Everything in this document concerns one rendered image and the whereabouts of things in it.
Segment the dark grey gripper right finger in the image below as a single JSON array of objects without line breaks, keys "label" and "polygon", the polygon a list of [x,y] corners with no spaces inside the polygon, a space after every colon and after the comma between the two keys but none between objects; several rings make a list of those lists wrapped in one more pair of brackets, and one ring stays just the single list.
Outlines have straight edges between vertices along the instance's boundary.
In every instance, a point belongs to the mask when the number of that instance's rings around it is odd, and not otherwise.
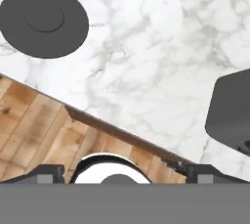
[{"label": "dark grey gripper right finger", "polygon": [[226,175],[211,164],[196,164],[187,168],[188,184],[245,184],[246,181]]}]

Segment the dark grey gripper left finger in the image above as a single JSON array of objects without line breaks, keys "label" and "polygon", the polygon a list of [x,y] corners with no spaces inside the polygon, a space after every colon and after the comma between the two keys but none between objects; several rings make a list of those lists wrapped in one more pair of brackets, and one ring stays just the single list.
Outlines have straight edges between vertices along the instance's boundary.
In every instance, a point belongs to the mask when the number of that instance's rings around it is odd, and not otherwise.
[{"label": "dark grey gripper left finger", "polygon": [[2,181],[2,184],[63,184],[62,164],[40,164],[27,174]]}]

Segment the dark grey blender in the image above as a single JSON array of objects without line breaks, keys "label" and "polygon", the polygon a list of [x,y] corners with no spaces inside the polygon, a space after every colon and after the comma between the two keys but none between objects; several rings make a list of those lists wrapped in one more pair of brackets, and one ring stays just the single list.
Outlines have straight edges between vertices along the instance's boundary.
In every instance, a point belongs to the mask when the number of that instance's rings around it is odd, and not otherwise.
[{"label": "dark grey blender", "polygon": [[250,68],[217,79],[205,130],[216,141],[250,156]]}]

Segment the white and black round thing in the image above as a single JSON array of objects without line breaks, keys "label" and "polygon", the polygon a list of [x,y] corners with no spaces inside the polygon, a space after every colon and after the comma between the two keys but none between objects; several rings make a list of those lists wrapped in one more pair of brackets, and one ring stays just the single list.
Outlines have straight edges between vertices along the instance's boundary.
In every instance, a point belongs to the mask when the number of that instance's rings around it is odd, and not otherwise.
[{"label": "white and black round thing", "polygon": [[112,153],[95,153],[79,161],[70,184],[151,184],[151,180],[129,159]]}]

